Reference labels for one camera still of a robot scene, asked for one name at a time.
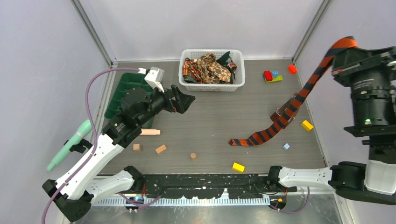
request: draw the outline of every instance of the orange and black striped tie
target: orange and black striped tie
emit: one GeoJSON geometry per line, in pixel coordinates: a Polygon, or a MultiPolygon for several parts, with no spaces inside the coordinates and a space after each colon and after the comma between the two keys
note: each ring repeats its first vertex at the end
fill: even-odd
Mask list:
{"type": "Polygon", "coordinates": [[[276,121],[274,121],[274,123],[269,128],[253,133],[248,139],[230,139],[228,143],[231,146],[257,146],[263,144],[266,141],[269,141],[287,124],[288,120],[293,116],[297,109],[300,108],[301,104],[303,104],[308,94],[312,91],[316,82],[331,66],[334,56],[348,48],[354,47],[357,47],[357,43],[354,40],[353,36],[347,36],[338,40],[328,50],[322,62],[313,72],[312,76],[308,79],[303,89],[300,90],[298,95],[291,102],[290,106],[281,116],[279,116],[276,121]]]}

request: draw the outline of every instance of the red block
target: red block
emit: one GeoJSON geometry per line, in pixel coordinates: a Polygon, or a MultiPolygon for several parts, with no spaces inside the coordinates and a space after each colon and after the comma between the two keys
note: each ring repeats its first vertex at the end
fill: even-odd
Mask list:
{"type": "Polygon", "coordinates": [[[272,81],[272,74],[271,74],[270,71],[265,71],[265,72],[264,72],[264,79],[265,79],[267,82],[272,81]]]}
{"type": "Polygon", "coordinates": [[[289,69],[289,72],[290,72],[291,74],[295,74],[295,73],[297,72],[296,67],[294,67],[294,65],[292,65],[292,64],[289,65],[288,69],[289,69]]]}

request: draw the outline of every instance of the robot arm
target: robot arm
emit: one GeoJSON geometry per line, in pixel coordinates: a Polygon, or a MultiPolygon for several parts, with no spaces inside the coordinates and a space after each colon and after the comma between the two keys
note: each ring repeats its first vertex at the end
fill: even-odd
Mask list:
{"type": "MultiPolygon", "coordinates": [[[[156,88],[149,97],[140,88],[126,93],[121,101],[121,113],[114,116],[102,129],[93,157],[55,197],[55,204],[71,222],[79,220],[92,204],[105,197],[123,190],[139,191],[144,183],[143,175],[132,166],[102,181],[91,181],[112,158],[139,136],[143,124],[162,110],[183,114],[195,100],[194,96],[183,94],[175,85],[162,91],[157,88],[158,84],[155,85],[156,88]]],[[[52,197],[92,154],[92,150],[93,147],[62,177],[56,181],[47,180],[42,186],[45,192],[52,197]]]]}
{"type": "Polygon", "coordinates": [[[354,137],[369,136],[368,164],[340,162],[323,169],[272,166],[269,181],[285,187],[334,188],[341,197],[396,205],[396,47],[350,48],[333,59],[334,80],[351,87],[354,137]]]}

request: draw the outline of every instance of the blue block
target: blue block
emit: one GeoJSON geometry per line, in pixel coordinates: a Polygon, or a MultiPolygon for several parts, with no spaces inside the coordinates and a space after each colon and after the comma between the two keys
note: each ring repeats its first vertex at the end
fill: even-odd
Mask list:
{"type": "Polygon", "coordinates": [[[286,144],[284,144],[283,148],[284,148],[284,150],[288,150],[290,148],[290,146],[289,146],[289,144],[286,143],[286,144]]]}
{"type": "Polygon", "coordinates": [[[271,73],[272,73],[272,77],[273,77],[273,78],[276,78],[276,77],[278,77],[278,75],[279,75],[279,72],[278,72],[278,71],[271,71],[271,73]]]}

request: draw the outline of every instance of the white plastic basket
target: white plastic basket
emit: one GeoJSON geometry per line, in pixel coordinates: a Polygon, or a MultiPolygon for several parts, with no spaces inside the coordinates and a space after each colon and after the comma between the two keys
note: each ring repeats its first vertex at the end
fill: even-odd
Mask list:
{"type": "Polygon", "coordinates": [[[186,87],[189,91],[227,91],[233,92],[238,87],[245,84],[245,64],[243,63],[242,53],[238,50],[225,50],[225,49],[187,49],[182,52],[179,65],[179,83],[186,87]],[[190,84],[186,83],[183,79],[183,64],[184,59],[198,59],[207,53],[213,53],[216,59],[220,58],[227,51],[230,51],[230,57],[236,64],[234,84],[190,84]]]}

